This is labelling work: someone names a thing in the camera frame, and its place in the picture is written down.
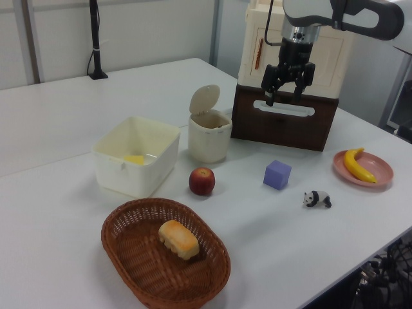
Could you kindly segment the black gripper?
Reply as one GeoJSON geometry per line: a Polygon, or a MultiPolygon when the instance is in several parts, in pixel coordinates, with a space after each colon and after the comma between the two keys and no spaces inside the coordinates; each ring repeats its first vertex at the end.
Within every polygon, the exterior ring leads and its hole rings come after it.
{"type": "Polygon", "coordinates": [[[272,107],[278,89],[285,83],[285,74],[290,70],[297,70],[294,77],[294,97],[301,97],[307,86],[311,86],[315,64],[310,62],[313,43],[294,42],[282,38],[279,50],[279,64],[268,64],[265,68],[261,88],[265,91],[266,105],[272,107]]]}

